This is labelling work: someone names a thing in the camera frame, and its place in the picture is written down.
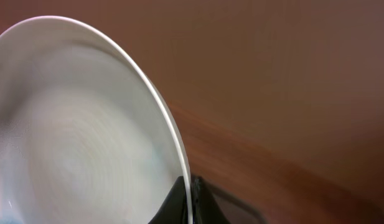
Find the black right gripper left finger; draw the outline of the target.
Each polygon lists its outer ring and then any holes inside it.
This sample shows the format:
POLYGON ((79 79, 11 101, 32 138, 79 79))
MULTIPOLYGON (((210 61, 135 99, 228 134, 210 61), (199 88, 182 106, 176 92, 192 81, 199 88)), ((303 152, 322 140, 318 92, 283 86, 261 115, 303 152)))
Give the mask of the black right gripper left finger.
POLYGON ((186 189, 179 176, 149 224, 188 224, 186 189))

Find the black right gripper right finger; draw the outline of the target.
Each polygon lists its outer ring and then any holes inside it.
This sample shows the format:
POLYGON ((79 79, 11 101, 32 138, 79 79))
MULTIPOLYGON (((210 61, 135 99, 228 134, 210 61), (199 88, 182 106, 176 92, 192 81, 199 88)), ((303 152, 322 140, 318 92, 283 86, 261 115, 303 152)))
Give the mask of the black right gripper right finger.
POLYGON ((192 206, 194 224, 230 224, 202 177, 193 180, 192 206))

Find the white plate top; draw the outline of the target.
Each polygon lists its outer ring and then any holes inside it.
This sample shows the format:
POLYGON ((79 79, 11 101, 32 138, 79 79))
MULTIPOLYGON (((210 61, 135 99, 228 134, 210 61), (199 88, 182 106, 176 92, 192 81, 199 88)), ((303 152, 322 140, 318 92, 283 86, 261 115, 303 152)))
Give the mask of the white plate top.
POLYGON ((60 16, 0 35, 0 223, 149 223, 190 169, 165 101, 107 35, 60 16))

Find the large brown serving tray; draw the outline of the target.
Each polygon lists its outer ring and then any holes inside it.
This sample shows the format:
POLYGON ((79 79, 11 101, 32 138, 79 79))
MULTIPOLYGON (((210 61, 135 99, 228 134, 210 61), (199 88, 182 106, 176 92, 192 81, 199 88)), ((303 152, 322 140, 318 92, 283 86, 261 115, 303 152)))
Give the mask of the large brown serving tray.
POLYGON ((244 201, 211 183, 208 188, 231 224, 267 224, 262 214, 244 201))

